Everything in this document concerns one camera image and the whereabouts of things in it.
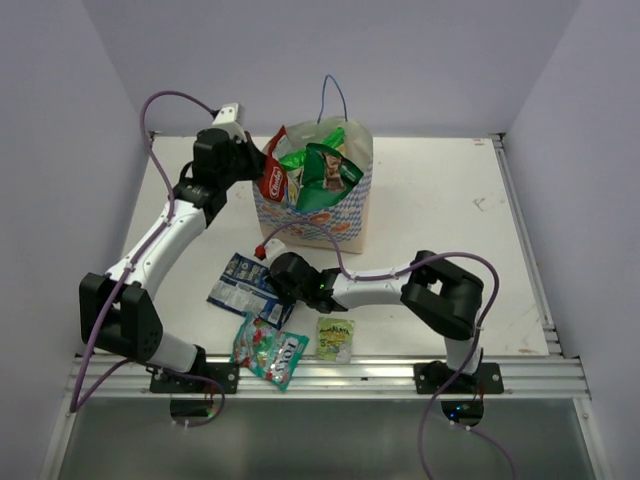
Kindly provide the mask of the red Chuba chips bag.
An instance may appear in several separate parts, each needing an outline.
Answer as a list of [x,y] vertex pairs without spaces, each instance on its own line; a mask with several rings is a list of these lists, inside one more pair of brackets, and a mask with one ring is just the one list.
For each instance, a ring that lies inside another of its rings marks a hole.
[[288,175],[280,158],[291,151],[291,143],[284,126],[269,140],[263,149],[266,155],[265,170],[259,182],[261,195],[272,202],[287,203]]

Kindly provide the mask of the green Chuba cassava chips bag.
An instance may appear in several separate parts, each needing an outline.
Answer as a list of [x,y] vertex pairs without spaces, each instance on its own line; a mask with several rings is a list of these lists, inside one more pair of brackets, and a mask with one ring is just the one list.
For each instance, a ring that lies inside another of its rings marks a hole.
[[312,152],[328,151],[329,153],[345,153],[345,130],[337,127],[319,143],[309,142],[302,149],[287,153],[279,159],[280,165],[288,172],[302,169]]

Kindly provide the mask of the blue snack packet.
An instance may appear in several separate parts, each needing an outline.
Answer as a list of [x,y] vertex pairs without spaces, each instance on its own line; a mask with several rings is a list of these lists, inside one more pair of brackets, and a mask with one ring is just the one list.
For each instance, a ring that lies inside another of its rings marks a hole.
[[268,273],[263,263],[235,253],[213,285],[207,301],[237,315],[257,316],[281,329],[294,306],[279,299],[266,282]]

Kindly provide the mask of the checkered paper bag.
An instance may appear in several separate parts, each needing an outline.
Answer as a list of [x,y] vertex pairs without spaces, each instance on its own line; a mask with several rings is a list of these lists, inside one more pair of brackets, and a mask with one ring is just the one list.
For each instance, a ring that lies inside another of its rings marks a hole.
[[253,184],[254,205],[258,223],[264,235],[275,234],[277,238],[296,245],[328,248],[332,236],[343,252],[360,253],[364,249],[367,229],[368,204],[373,176],[373,137],[369,130],[349,114],[347,102],[334,76],[325,76],[322,89],[332,83],[336,87],[341,113],[330,116],[325,113],[326,94],[321,94],[320,111],[316,118],[293,125],[283,125],[291,143],[291,151],[302,149],[307,143],[319,143],[337,127],[345,130],[345,153],[364,175],[351,192],[337,205],[312,211],[300,212],[296,200],[300,190],[302,169],[287,172],[287,203],[265,199],[259,190],[259,179]]

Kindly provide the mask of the green Real chips bag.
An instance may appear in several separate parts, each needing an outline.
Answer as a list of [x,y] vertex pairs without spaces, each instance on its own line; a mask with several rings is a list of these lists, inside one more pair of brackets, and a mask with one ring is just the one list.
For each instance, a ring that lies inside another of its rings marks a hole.
[[359,183],[364,172],[338,153],[312,152],[302,168],[296,209],[312,212],[340,203]]

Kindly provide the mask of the Fox's candy packet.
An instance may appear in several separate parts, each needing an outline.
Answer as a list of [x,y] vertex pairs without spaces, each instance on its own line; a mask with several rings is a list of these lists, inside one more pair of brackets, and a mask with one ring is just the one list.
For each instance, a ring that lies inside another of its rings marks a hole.
[[231,362],[287,390],[309,338],[281,331],[258,316],[246,314],[233,341]]

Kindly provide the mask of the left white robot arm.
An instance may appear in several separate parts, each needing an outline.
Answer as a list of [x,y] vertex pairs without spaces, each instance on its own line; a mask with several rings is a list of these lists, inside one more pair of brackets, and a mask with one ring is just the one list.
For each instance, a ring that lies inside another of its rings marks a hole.
[[237,136],[209,128],[197,134],[193,157],[150,230],[106,273],[89,273],[80,282],[81,336],[87,351],[102,349],[173,370],[173,381],[185,392],[205,386],[202,348],[164,330],[154,298],[181,254],[225,206],[228,190],[237,182],[259,179],[265,162],[249,133]]

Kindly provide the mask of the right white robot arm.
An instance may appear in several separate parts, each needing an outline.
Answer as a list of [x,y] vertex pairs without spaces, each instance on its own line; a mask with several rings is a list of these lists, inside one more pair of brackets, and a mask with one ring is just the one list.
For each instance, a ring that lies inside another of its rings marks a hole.
[[402,305],[444,338],[451,389],[468,392],[481,380],[482,349],[475,336],[484,283],[434,252],[420,251],[396,269],[364,273],[319,271],[288,252],[272,261],[266,282],[283,302],[302,302],[323,314]]

